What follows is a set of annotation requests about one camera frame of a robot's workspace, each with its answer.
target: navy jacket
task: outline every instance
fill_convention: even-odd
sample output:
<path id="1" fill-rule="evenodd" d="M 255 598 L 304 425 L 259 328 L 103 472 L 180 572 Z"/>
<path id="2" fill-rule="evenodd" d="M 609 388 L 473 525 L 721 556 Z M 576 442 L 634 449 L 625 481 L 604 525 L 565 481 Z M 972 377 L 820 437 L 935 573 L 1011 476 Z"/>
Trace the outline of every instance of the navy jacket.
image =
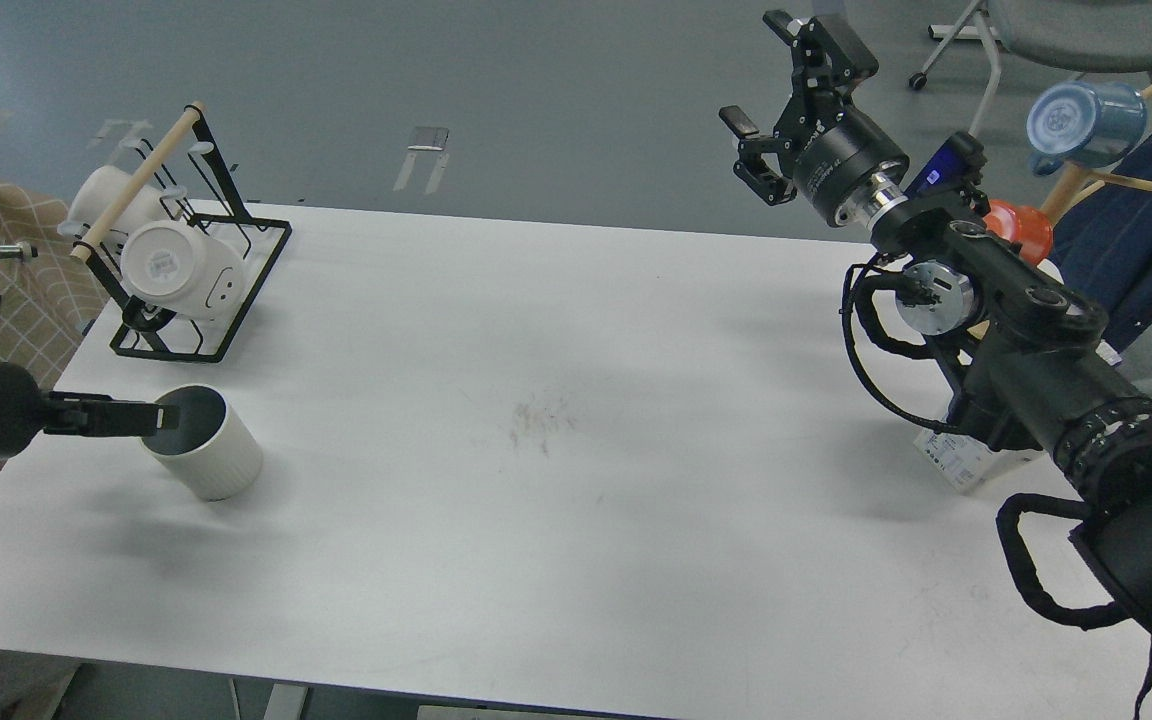
<path id="1" fill-rule="evenodd" d="M 1152 135 L 1114 172 L 1152 179 Z M 1152 192 L 1107 185 L 1079 202 L 1056 223 L 1051 259 L 1108 310 L 1105 340 L 1124 350 L 1152 323 Z"/>

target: orange object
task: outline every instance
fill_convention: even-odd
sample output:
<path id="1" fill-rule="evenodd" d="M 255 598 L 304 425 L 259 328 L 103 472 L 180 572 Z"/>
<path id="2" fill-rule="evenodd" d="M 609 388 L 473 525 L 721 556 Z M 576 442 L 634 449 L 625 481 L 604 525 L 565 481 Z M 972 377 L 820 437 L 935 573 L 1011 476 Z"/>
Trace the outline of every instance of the orange object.
<path id="1" fill-rule="evenodd" d="M 999 237 L 1020 243 L 1020 258 L 1030 265 L 1043 263 L 1052 251 L 1052 223 L 1038 209 L 990 200 L 984 223 Z"/>

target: metal connector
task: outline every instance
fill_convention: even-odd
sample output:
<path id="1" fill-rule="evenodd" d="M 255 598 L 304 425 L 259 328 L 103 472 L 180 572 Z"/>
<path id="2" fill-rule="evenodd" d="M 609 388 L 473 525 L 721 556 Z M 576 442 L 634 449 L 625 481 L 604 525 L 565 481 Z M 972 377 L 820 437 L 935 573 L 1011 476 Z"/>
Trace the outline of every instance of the metal connector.
<path id="1" fill-rule="evenodd" d="M 15 245 L 0 245 L 0 260 L 28 260 L 37 258 L 38 249 L 20 241 Z"/>

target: white cup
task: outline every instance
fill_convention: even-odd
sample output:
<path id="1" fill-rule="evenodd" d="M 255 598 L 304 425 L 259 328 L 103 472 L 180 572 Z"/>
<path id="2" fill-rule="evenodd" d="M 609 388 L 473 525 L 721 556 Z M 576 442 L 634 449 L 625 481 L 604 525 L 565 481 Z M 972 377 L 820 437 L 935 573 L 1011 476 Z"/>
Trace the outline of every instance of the white cup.
<path id="1" fill-rule="evenodd" d="M 177 220 L 134 232 L 119 270 L 134 296 L 200 320 L 234 314 L 247 289 L 238 251 Z"/>
<path id="2" fill-rule="evenodd" d="M 223 500 L 260 475 L 265 460 L 260 446 L 217 388 L 182 386 L 156 403 L 179 407 L 179 427 L 143 437 L 141 445 L 194 495 Z"/>
<path id="3" fill-rule="evenodd" d="M 114 196 L 127 187 L 129 179 L 132 179 L 131 174 L 123 173 L 114 165 L 103 165 L 103 167 L 96 168 L 83 182 L 83 187 L 78 188 L 78 195 L 74 196 L 74 203 L 69 206 L 69 215 L 65 222 L 96 225 L 96 218 L 100 218 L 101 213 L 109 207 Z M 143 187 L 132 197 L 131 204 L 127 206 L 123 214 L 114 220 L 111 229 L 128 236 L 144 223 L 152 223 L 154 220 L 170 220 L 172 214 L 164 207 L 162 202 L 159 202 L 159 197 L 161 197 L 161 192 L 152 190 L 150 187 Z M 123 242 L 123 240 L 118 238 L 116 242 Z M 111 251 L 116 253 L 116 245 Z"/>

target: beige fabric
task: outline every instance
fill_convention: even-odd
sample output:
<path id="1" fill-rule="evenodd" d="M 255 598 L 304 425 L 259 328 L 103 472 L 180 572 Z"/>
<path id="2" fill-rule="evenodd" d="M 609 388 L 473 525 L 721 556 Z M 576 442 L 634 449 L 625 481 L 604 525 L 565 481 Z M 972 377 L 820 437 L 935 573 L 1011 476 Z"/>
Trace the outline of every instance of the beige fabric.
<path id="1" fill-rule="evenodd" d="M 65 203 L 0 182 L 0 245 L 37 247 L 28 263 L 0 260 L 0 361 L 24 366 L 50 388 L 82 340 L 86 323 L 108 296 L 84 266 L 69 259 L 70 243 L 55 232 Z"/>

